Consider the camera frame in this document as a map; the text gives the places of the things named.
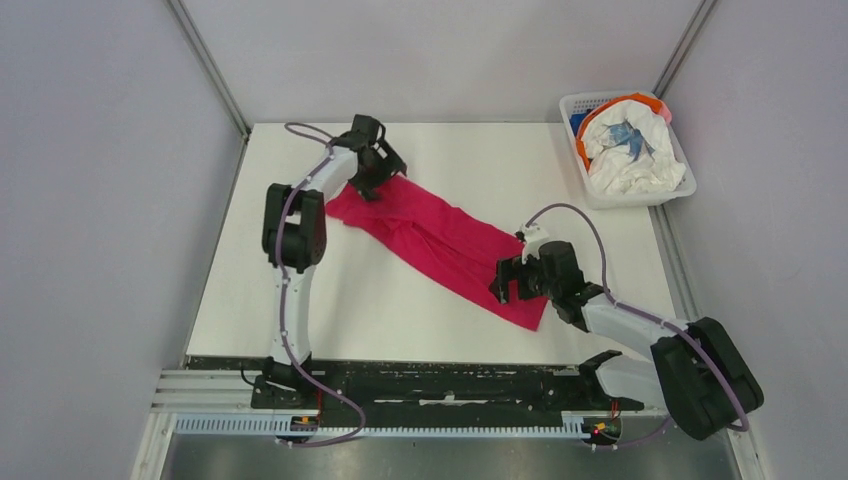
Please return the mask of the pink t shirt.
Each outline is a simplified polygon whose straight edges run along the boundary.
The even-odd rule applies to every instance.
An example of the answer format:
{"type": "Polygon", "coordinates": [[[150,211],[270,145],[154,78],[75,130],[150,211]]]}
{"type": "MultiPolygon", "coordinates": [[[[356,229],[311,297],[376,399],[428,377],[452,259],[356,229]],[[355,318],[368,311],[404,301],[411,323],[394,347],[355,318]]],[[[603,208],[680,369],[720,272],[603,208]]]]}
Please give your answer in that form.
{"type": "Polygon", "coordinates": [[[403,176],[365,200],[348,185],[326,206],[327,215],[368,233],[408,265],[452,293],[521,328],[539,328],[546,300],[498,301],[489,290],[499,260],[519,257],[522,243],[497,227],[403,176]]]}

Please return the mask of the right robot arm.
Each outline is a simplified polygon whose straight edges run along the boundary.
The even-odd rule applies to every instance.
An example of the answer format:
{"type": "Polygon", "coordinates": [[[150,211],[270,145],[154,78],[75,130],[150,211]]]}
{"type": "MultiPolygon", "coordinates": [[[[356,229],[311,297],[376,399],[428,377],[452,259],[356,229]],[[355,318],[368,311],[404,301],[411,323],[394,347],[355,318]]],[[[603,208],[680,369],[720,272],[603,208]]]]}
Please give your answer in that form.
{"type": "Polygon", "coordinates": [[[764,403],[752,371],[716,319],[665,319],[616,300],[589,282],[573,246],[549,241],[534,252],[501,259],[490,285],[502,304],[545,299],[565,323],[639,353],[608,350],[579,365],[577,392],[591,408],[627,399],[667,412],[695,440],[723,429],[746,431],[764,403]]]}

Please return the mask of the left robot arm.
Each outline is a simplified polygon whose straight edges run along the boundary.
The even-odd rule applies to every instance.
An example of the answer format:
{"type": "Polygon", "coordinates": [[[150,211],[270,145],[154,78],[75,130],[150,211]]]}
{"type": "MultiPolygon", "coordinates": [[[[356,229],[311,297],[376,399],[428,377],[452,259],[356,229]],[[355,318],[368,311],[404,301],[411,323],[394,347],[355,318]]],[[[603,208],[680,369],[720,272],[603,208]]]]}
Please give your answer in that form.
{"type": "Polygon", "coordinates": [[[372,116],[355,115],[349,130],[340,135],[299,122],[284,127],[322,146],[317,163],[300,180],[268,187],[261,233],[279,304],[277,333],[261,380],[276,386],[278,397],[297,408],[319,389],[308,372],[308,320],[314,275],[327,247],[327,203],[346,187],[375,201],[377,188],[404,175],[407,166],[386,140],[385,125],[372,116]]]}

